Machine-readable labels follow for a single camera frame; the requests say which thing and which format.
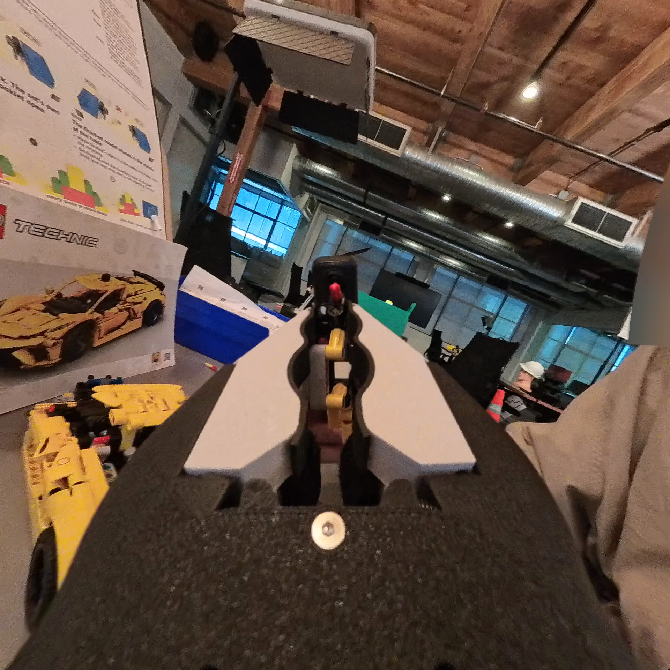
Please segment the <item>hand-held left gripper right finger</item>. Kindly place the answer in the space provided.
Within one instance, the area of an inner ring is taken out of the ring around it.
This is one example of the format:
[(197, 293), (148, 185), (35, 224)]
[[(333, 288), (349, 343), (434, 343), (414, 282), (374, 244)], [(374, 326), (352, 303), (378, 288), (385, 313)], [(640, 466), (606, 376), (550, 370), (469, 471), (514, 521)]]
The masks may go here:
[(340, 456), (345, 505), (380, 505), (396, 484), (439, 505), (432, 476), (472, 472), (476, 458), (422, 356), (361, 306), (350, 306), (352, 435)]

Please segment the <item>person's right forearm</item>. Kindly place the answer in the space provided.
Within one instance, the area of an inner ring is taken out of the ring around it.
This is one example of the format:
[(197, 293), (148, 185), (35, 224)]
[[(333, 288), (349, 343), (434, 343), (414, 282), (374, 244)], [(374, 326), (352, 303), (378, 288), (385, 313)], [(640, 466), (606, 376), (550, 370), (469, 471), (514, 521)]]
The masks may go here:
[(554, 423), (507, 434), (540, 474), (575, 535), (632, 521), (669, 532), (669, 348), (643, 346)]

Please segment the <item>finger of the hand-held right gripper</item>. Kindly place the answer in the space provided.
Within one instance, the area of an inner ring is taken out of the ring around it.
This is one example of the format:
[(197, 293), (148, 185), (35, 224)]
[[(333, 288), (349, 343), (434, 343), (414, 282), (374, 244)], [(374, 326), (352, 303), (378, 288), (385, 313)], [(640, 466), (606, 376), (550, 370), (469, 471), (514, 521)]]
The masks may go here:
[(317, 344), (309, 350), (309, 406), (312, 411), (325, 411), (329, 394), (329, 362), (326, 345)]

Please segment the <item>white grey ceiling unit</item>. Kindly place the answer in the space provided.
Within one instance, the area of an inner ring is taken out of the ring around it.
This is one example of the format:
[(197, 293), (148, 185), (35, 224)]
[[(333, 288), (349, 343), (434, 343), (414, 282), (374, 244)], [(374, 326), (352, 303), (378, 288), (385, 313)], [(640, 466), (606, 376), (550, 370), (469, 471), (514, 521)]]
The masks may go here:
[(327, 103), (370, 110), (373, 23), (303, 1), (245, 1), (243, 12), (233, 34), (258, 48), (273, 83)]

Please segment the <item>yellow toy brick car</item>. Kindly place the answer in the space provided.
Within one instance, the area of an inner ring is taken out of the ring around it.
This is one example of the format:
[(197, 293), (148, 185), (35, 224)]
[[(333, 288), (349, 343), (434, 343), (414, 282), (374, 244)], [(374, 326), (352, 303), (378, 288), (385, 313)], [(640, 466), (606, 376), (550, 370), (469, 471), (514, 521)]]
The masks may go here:
[(21, 453), (33, 539), (24, 591), (29, 632), (52, 604), (112, 483), (187, 398), (177, 384), (89, 376), (28, 412)]

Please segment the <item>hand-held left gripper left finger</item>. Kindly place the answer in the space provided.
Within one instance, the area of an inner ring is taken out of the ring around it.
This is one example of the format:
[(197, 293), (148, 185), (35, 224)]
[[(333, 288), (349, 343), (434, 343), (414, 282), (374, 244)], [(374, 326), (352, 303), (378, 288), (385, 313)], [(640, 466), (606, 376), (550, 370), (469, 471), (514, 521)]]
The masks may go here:
[(189, 475), (264, 481), (284, 505), (315, 505), (320, 455), (307, 428), (313, 317), (300, 312), (233, 366), (184, 463)]

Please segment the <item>grey desk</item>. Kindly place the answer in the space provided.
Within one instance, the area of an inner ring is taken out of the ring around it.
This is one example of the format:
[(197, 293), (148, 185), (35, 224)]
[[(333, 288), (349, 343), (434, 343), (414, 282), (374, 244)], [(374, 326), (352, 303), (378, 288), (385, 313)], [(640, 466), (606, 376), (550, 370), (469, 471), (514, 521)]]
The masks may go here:
[[(181, 385), (187, 395), (198, 390), (213, 376), (207, 363), (214, 359), (175, 346), (174, 366), (128, 378), (130, 382), (167, 382)], [(31, 555), (31, 533), (20, 462), (27, 407), (1, 416), (1, 634), (11, 640), (25, 635), (23, 584)]]

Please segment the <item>white printed instruction poster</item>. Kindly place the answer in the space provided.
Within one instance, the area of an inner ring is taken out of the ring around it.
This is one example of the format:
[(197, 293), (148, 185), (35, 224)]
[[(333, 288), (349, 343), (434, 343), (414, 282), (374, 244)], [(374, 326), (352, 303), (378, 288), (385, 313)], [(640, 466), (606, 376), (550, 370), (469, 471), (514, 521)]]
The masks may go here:
[(1, 2), (1, 185), (168, 238), (138, 1)]

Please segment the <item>yellow grey beam frame assembly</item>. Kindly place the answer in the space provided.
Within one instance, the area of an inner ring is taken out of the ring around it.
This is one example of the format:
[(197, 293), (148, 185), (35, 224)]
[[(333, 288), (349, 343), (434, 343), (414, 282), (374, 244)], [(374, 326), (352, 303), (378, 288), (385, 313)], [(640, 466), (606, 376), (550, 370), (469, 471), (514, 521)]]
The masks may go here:
[(354, 431), (355, 350), (343, 327), (334, 328), (325, 345), (326, 362), (326, 420), (328, 429), (342, 445)]

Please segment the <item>white vent grille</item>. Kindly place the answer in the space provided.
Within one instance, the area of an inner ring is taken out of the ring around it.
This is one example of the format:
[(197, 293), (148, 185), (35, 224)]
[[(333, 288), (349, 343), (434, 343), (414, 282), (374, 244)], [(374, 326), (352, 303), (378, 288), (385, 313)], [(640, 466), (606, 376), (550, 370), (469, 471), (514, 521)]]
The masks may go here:
[(601, 205), (584, 197), (577, 197), (569, 209), (564, 226), (622, 249), (638, 227), (639, 219)]
[(380, 149), (396, 157), (403, 155), (412, 132), (410, 126), (374, 112), (357, 111), (357, 113), (359, 143)]

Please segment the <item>white paper sheets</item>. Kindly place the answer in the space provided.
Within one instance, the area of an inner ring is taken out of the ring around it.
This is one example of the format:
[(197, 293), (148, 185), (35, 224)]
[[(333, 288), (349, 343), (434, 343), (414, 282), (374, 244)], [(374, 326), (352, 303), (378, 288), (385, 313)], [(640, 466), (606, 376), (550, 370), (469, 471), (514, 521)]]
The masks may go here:
[(179, 292), (207, 303), (229, 315), (235, 315), (274, 331), (286, 323), (281, 315), (264, 310), (250, 298), (203, 268), (194, 265), (180, 284)]

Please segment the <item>blue plastic bin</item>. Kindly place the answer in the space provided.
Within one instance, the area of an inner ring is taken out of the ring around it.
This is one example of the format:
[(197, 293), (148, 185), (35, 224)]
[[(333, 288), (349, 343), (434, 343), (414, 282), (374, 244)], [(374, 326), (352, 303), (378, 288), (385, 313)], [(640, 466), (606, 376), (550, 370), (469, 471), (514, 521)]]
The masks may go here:
[(174, 339), (222, 364), (233, 364), (288, 320), (256, 304), (209, 299), (180, 289)]

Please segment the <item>teal object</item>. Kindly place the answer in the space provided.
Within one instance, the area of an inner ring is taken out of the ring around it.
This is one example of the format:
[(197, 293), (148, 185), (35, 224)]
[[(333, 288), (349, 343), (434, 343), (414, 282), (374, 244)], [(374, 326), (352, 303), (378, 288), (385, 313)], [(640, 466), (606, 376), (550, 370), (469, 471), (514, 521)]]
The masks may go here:
[(384, 302), (362, 291), (358, 291), (358, 304), (382, 325), (397, 334), (403, 341), (407, 341), (405, 331), (409, 317), (416, 308), (416, 303), (411, 303), (409, 309), (405, 310), (394, 306), (390, 301)]

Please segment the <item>black mounted box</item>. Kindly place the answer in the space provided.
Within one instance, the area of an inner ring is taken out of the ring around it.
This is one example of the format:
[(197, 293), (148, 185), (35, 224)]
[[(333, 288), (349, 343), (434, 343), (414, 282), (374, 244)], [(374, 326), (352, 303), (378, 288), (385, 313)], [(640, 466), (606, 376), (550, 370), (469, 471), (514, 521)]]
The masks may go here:
[(358, 142), (358, 113), (300, 92), (284, 91), (278, 113), (281, 123), (349, 144)]
[(233, 34), (226, 43), (224, 52), (254, 105), (263, 105), (265, 96), (273, 84), (273, 77), (257, 41), (247, 36)]

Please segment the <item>white instruction booklet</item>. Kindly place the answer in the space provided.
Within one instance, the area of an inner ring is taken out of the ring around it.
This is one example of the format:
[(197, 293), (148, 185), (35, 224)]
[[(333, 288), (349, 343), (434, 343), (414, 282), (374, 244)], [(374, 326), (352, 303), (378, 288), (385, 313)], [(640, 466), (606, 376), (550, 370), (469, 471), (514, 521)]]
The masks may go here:
[(185, 249), (1, 185), (1, 413), (175, 365)]

